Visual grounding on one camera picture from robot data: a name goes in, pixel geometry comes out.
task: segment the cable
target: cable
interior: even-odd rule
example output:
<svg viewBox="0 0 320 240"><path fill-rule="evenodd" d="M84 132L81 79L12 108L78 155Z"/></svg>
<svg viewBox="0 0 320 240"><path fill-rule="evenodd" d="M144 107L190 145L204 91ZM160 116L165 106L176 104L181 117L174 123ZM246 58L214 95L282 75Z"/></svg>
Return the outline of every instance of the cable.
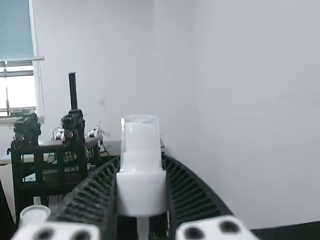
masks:
<svg viewBox="0 0 320 240"><path fill-rule="evenodd" d="M61 126L57 126L53 131L52 131L52 138L51 138L51 140L53 140L53 139L55 139L55 131L57 130L57 129L60 129L61 128Z"/></svg>

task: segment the table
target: table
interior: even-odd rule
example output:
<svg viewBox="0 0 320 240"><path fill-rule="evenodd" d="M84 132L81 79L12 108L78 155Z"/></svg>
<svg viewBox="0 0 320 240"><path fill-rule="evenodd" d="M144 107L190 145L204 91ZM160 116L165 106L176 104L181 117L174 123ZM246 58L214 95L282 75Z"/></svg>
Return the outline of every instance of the table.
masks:
<svg viewBox="0 0 320 240"><path fill-rule="evenodd" d="M48 205L48 195L66 194L78 185L88 175L86 150L93 150L93 163L99 164L98 137L88 137L84 143L74 146L65 146L60 141L39 141L38 145L22 146L14 148L11 143L11 165L14 192L14 205L16 224L19 223L20 212L23 208L33 204L33 197L40 196L41 204ZM65 153L75 153L73 163L77 165L77 171L65 172ZM56 172L44 174L47 167L44 154L54 153L56 157ZM23 178L35 174L35 181L26 181Z"/></svg>

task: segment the window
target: window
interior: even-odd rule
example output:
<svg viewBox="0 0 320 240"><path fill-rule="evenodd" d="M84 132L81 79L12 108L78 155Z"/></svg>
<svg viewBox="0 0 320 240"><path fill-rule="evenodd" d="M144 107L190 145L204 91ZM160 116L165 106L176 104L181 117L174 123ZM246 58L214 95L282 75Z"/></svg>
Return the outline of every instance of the window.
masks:
<svg viewBox="0 0 320 240"><path fill-rule="evenodd" d="M18 117L36 110L31 60L0 61L0 117Z"/></svg>

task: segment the white wall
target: white wall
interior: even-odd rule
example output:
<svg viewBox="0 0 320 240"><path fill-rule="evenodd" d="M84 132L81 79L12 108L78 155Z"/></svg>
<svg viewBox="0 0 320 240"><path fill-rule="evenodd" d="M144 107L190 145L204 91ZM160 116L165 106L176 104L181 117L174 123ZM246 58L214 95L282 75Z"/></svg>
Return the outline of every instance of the white wall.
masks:
<svg viewBox="0 0 320 240"><path fill-rule="evenodd" d="M200 175L250 228L320 220L319 9L199 1Z"/></svg>

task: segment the electronic device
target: electronic device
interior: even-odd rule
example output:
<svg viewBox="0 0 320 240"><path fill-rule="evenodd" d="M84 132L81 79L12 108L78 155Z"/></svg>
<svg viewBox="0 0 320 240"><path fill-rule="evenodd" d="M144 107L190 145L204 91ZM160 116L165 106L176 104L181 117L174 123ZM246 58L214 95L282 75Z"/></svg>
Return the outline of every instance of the electronic device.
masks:
<svg viewBox="0 0 320 240"><path fill-rule="evenodd" d="M25 113L18 118L13 124L15 147L38 145L40 126L38 116L34 112Z"/></svg>
<svg viewBox="0 0 320 240"><path fill-rule="evenodd" d="M61 119L63 128L63 139L61 140L65 145L82 144L85 142L85 120L83 112L78 109L75 72L69 73L69 87L71 110Z"/></svg>
<svg viewBox="0 0 320 240"><path fill-rule="evenodd" d="M85 120L80 109L70 110L67 115L61 119L64 130L63 143L66 145L85 142Z"/></svg>

